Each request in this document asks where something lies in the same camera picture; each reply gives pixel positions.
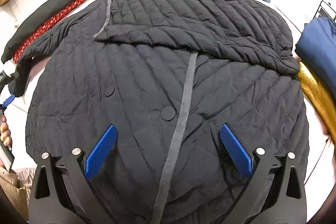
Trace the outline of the person's left hand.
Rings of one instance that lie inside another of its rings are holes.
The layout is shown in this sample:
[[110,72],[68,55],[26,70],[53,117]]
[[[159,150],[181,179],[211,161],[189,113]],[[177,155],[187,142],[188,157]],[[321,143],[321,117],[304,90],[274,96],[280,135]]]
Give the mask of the person's left hand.
[[9,130],[9,126],[6,122],[2,122],[1,124],[1,142],[4,146],[9,147],[12,145],[11,131]]

